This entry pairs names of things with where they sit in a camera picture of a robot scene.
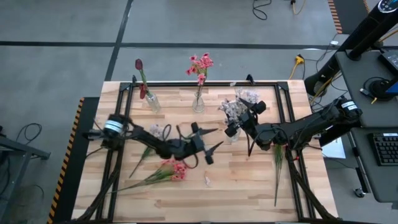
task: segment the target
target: gray floor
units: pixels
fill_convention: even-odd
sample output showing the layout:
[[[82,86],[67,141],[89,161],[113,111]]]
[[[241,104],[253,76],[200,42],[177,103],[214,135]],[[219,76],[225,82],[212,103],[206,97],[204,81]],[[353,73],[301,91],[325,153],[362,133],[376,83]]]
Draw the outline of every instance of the gray floor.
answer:
[[[114,42],[127,0],[0,0],[0,41]],[[369,0],[369,7],[375,4]],[[292,15],[290,3],[274,0],[265,7],[269,19],[259,21],[249,0],[135,0],[123,42],[306,44],[327,45],[335,34],[327,0],[308,0],[304,11]],[[343,41],[346,35],[336,39]],[[389,39],[396,45],[398,39]],[[25,124],[42,124],[42,134],[32,146],[52,152],[48,161],[34,160],[23,181],[23,196],[11,219],[44,223],[62,158],[68,142],[78,100],[99,96],[113,48],[106,47],[0,47],[0,124],[14,139]],[[192,80],[184,73],[192,54],[210,52],[215,66],[211,80],[241,80],[248,73],[255,79],[281,80],[289,77],[294,57],[317,59],[323,50],[248,49],[140,49],[122,48],[112,80],[130,80],[136,74],[134,60],[141,58],[150,80]],[[325,63],[329,53],[319,67]],[[315,73],[315,62],[306,62],[306,77]],[[294,78],[301,79],[302,65]],[[334,85],[345,89],[342,78]],[[343,92],[329,88],[321,104]],[[355,161],[348,152],[346,165]],[[340,217],[362,222],[395,223],[398,212],[391,204],[377,203],[370,194],[356,198],[359,187],[354,170],[326,161]],[[45,197],[32,187],[38,184]]]

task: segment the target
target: keyboard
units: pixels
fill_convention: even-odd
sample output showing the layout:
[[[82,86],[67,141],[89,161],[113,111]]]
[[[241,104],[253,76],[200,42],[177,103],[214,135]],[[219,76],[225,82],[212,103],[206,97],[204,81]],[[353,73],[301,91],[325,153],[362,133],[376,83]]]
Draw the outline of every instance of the keyboard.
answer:
[[[368,137],[379,166],[398,166],[398,133],[372,133]]]

